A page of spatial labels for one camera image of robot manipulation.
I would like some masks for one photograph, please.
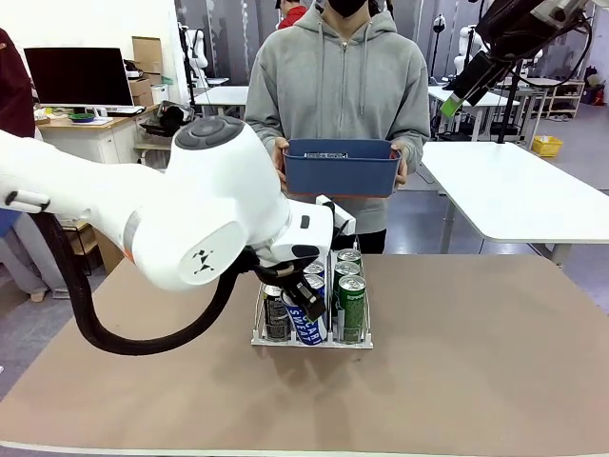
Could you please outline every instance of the hoodie drawstring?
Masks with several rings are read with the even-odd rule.
[[[323,110],[323,101],[322,92],[324,87],[322,84],[324,83],[324,28],[322,26],[322,21],[318,23],[318,33],[319,33],[319,47],[320,51],[318,52],[318,65],[317,65],[317,138],[321,138],[323,118],[322,113]]]
[[[363,108],[365,107],[365,85],[368,76],[368,33],[372,29],[372,23],[368,22],[368,26],[365,28],[363,34],[363,65],[362,75],[360,78],[360,115],[363,115]]]

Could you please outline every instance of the computer monitor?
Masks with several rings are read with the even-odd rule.
[[[25,49],[31,79],[43,107],[132,107],[121,50]]]

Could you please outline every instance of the yellow basket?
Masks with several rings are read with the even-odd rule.
[[[555,136],[536,136],[533,141],[533,152],[541,157],[556,157],[562,144],[563,142]]]

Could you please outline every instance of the white wall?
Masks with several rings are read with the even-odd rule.
[[[173,0],[0,0],[0,10],[0,28],[17,48],[120,48],[132,59],[131,36],[158,37],[164,74],[174,81],[170,98],[187,99]]]
[[[594,27],[588,67],[596,67],[600,77],[609,83],[609,11],[597,8]]]

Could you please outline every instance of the blue cloth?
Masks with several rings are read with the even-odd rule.
[[[4,237],[7,233],[9,233],[10,228],[15,223],[19,216],[20,212],[11,211],[9,209],[0,209],[0,238]]]

